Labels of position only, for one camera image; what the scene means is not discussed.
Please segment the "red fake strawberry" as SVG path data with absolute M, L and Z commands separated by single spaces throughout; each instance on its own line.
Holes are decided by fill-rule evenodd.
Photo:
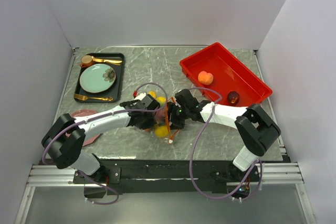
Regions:
M 157 122 L 164 121 L 164 118 L 165 118 L 164 110 L 157 111 L 154 118 Z

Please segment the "fake peach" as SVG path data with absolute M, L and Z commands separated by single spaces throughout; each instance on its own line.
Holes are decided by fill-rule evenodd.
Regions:
M 206 86 L 211 85 L 214 79 L 213 75 L 206 71 L 201 71 L 197 78 L 202 85 Z

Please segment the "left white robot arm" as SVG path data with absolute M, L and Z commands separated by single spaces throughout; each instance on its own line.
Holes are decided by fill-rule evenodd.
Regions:
M 89 116 L 73 118 L 66 113 L 52 125 L 41 144 L 46 155 L 59 169 L 74 168 L 83 173 L 93 183 L 104 177 L 104 169 L 95 154 L 82 150 L 84 141 L 109 130 L 135 126 L 148 129 L 155 124 L 155 113 L 160 104 L 149 94 L 141 94 L 137 99 L 120 103 L 113 109 Z

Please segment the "fake orange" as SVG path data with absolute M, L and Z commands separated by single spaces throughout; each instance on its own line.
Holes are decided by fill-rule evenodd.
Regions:
M 169 133 L 170 133 L 170 130 L 169 130 L 169 128 L 166 125 L 157 126 L 154 129 L 154 134 L 157 137 L 160 137 L 160 138 L 168 136 Z

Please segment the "clear zip top bag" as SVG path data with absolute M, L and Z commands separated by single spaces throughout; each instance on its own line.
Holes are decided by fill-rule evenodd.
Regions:
M 149 94 L 154 95 L 154 98 L 157 100 L 157 102 L 159 102 L 161 106 L 163 106 L 165 102 L 167 102 L 167 104 L 164 110 L 160 110 L 155 114 L 155 124 L 152 127 L 147 128 L 143 131 L 154 132 L 157 137 L 163 138 L 167 141 L 168 144 L 173 144 L 174 137 L 179 132 L 179 130 L 173 132 L 171 128 L 171 123 L 168 116 L 168 102 L 172 102 L 174 105 L 175 99 L 173 97 L 170 97 L 168 99 L 166 99 L 165 97 L 157 97 L 154 91 L 150 91 Z

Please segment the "yellow fake banana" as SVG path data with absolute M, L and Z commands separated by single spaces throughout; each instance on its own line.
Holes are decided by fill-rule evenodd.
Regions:
M 154 91 L 149 91 L 148 94 L 151 95 L 153 98 L 156 98 L 156 93 Z

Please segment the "dark red fake apple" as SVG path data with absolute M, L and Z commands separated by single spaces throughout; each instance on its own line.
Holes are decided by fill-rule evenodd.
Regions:
M 240 100 L 240 95 L 236 91 L 231 91 L 231 92 L 228 93 L 226 100 L 227 100 L 228 104 L 236 105 Z

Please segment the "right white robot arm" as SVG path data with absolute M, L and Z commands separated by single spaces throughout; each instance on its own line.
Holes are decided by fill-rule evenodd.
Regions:
M 188 119 L 203 123 L 196 142 L 210 123 L 236 129 L 244 146 L 233 159 L 233 166 L 229 169 L 231 178 L 235 181 L 242 181 L 248 175 L 251 165 L 264 156 L 281 135 L 279 126 L 259 104 L 234 107 L 209 101 L 192 105 L 169 102 L 167 118 L 172 130 L 183 129 L 185 120 Z

